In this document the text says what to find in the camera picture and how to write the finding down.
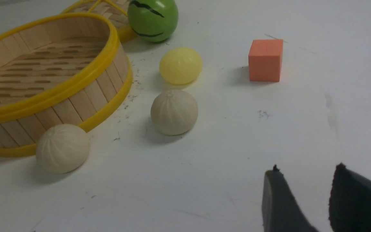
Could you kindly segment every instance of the orange block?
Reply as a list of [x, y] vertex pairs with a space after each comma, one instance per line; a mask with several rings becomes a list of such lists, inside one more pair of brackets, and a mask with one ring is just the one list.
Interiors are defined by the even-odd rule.
[[250, 81], [279, 82], [283, 40], [254, 40], [249, 53]]

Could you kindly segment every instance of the yellow rim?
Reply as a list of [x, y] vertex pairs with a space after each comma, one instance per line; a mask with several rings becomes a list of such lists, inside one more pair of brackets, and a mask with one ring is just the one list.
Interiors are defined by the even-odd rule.
[[[128, 92], [130, 91], [133, 75], [131, 71], [131, 64], [128, 62], [128, 75], [125, 79], [125, 82], [122, 88], [119, 90], [117, 95], [104, 106], [100, 111], [95, 113], [91, 118], [82, 122], [79, 127], [81, 127], [86, 132], [91, 131], [96, 126], [101, 124], [105, 121], [114, 111], [122, 104], [124, 99], [127, 97]], [[29, 157], [35, 155], [35, 149], [37, 144], [30, 144], [23, 147], [16, 147], [16, 148], [0, 148], [0, 157], [11, 157], [11, 158], [18, 158], [18, 157]]]
[[63, 15], [60, 14], [31, 22], [29, 24], [20, 26], [18, 28], [15, 28], [11, 31], [8, 31], [0, 35], [0, 40], [2, 40], [14, 33], [25, 30], [35, 25], [39, 25], [57, 19], [81, 16], [97, 18], [107, 23], [109, 27], [109, 40], [107, 41], [103, 50], [83, 70], [81, 70], [79, 73], [77, 73], [70, 79], [57, 85], [56, 87], [44, 91], [40, 94], [37, 94], [34, 97], [30, 97], [26, 100], [19, 101], [17, 103], [10, 104], [4, 107], [0, 107], [0, 123], [9, 122], [15, 119], [20, 119], [31, 114], [37, 113], [41, 110], [44, 110], [48, 107], [60, 103], [64, 99], [76, 94], [81, 89], [87, 87], [102, 72], [104, 72], [104, 70], [107, 69], [110, 63], [112, 63], [112, 60], [117, 54], [118, 51], [117, 45], [119, 44], [117, 30], [112, 25], [112, 23], [101, 15], [91, 13], [69, 13]]

